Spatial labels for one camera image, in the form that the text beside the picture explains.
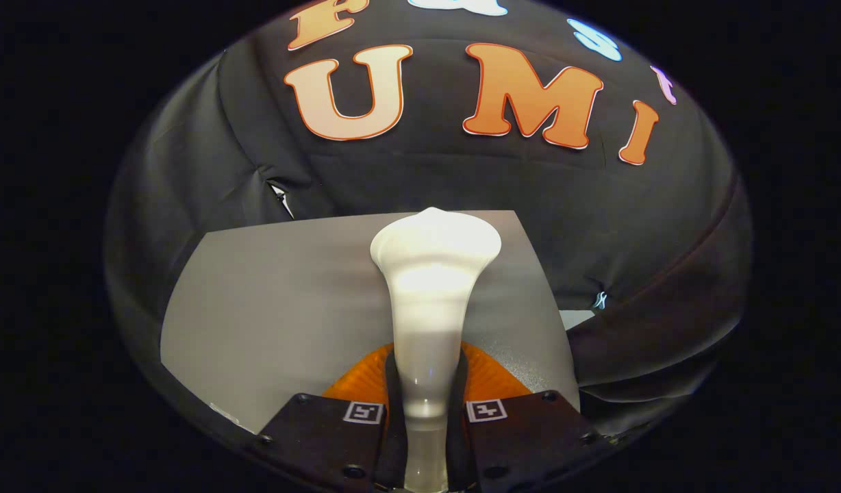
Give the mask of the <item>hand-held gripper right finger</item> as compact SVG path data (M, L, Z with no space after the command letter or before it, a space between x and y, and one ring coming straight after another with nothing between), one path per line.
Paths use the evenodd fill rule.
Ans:
M603 436L556 390L533 392L461 344L448 406L452 492L536 492L603 458Z

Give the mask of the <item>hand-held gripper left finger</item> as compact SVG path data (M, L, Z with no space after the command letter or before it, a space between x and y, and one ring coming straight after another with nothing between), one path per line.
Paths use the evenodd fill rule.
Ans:
M323 395L291 397L258 434L255 455L314 492L386 492L405 485L401 385L385 344Z

